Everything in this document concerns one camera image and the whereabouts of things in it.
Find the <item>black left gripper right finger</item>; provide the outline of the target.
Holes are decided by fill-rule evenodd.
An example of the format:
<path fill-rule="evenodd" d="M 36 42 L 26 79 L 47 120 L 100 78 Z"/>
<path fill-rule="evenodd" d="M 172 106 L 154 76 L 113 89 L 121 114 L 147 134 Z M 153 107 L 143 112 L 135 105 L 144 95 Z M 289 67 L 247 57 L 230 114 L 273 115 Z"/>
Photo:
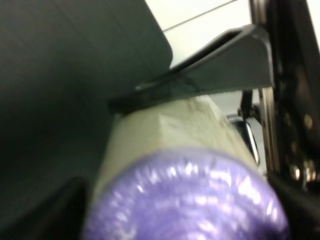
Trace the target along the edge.
<path fill-rule="evenodd" d="M 194 96 L 272 87 L 267 31 L 254 24 L 230 29 L 184 62 L 125 96 L 110 99 L 112 113 L 130 113 Z"/>

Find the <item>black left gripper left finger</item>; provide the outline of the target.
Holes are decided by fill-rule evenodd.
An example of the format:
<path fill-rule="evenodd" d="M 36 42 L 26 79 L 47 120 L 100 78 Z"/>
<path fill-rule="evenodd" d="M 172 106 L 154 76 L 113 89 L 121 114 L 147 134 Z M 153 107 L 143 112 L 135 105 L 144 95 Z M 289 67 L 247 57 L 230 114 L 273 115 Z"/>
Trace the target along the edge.
<path fill-rule="evenodd" d="M 88 203 L 88 184 L 73 177 L 7 228 L 8 240 L 79 240 Z"/>

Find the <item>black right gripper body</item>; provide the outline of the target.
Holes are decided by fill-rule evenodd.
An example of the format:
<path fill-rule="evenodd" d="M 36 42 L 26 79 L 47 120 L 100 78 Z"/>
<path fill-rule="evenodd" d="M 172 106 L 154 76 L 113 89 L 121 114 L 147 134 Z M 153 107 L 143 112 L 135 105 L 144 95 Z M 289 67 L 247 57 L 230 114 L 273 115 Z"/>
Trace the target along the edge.
<path fill-rule="evenodd" d="M 266 178 L 288 217 L 294 240 L 320 237 L 320 53 L 305 0 L 252 0 L 251 21 L 272 49 L 273 88 L 258 105 L 243 92 L 238 114 L 262 126 Z"/>

